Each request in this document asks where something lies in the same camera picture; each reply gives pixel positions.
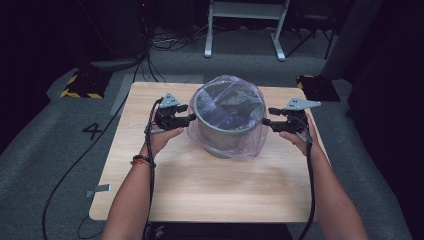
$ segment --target table top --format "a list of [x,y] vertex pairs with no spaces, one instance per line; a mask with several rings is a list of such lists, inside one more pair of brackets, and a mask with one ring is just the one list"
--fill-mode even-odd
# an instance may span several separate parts
[[[170,92],[181,104],[189,104],[201,86],[143,82],[132,85],[99,181],[99,185],[111,184],[112,189],[95,194],[90,209],[92,219],[107,219],[112,201],[131,168],[130,161],[144,142],[143,131],[154,101]],[[282,108],[292,97],[305,99],[297,88],[259,89],[267,108]],[[285,120],[283,116],[267,117]],[[254,159],[215,158],[184,132],[170,140],[155,162],[150,221],[281,223],[308,219],[311,198],[306,158],[271,129],[261,153]]]

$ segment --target metal stand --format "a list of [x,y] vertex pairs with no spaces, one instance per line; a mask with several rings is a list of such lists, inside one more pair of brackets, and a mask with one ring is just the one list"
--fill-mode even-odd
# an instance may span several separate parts
[[283,27],[289,3],[290,0],[285,0],[284,4],[214,2],[213,0],[210,0],[205,57],[209,58],[212,56],[213,17],[234,17],[278,20],[277,31],[275,33],[271,33],[271,39],[278,59],[280,61],[286,60],[278,39],[281,34],[281,28]]

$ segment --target forearm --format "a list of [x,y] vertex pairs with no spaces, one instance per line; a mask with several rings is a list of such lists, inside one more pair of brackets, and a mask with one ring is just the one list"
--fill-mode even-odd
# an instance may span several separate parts
[[355,205],[319,145],[311,151],[318,223],[325,239],[367,239]]
[[150,167],[134,164],[113,200],[102,239],[142,239],[149,207]]

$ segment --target gray floor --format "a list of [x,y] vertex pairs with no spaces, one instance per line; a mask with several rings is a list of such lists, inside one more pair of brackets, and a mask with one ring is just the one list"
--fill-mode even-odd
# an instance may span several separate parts
[[[297,41],[295,33],[281,36],[283,49],[291,49]],[[203,57],[204,44],[205,39],[199,39],[178,51],[152,51],[151,60],[170,82],[207,82],[229,74],[256,85],[278,87],[296,87],[298,75],[319,74],[325,65],[326,40],[321,34],[285,62],[277,60],[269,31],[221,32],[214,38],[210,59]],[[151,80],[146,63],[143,69]],[[93,123],[98,123],[99,129],[106,127],[134,70],[114,73],[104,99],[60,98],[74,69],[52,84],[48,91],[51,103],[0,157],[0,239],[42,238],[42,212],[50,192],[93,143],[91,135],[82,130]],[[144,81],[141,70],[136,80]],[[370,239],[411,239],[396,197],[367,154],[354,123],[345,116],[351,86],[344,80],[334,81],[334,85],[341,102],[323,102],[313,110],[334,170],[357,205]],[[119,116],[58,188],[47,214],[49,239],[78,239],[78,226],[91,204],[85,191],[99,181],[118,122]],[[96,234],[103,225],[89,219],[81,234]],[[289,227],[297,237],[304,224]],[[322,239],[316,224],[306,239]]]

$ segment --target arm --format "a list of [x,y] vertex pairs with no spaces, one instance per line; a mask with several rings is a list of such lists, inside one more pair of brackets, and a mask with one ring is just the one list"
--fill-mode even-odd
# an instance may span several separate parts
[[[319,145],[315,126],[309,116],[308,122],[313,138],[311,163],[314,171],[317,219],[324,238],[368,239],[355,205],[343,189]],[[306,143],[298,136],[287,132],[281,132],[280,136],[291,141],[306,155]]]
[[[151,135],[154,157],[179,135],[182,128]],[[143,144],[140,155],[148,156]],[[150,167],[134,164],[118,190],[109,211],[102,239],[142,239],[150,206]]]

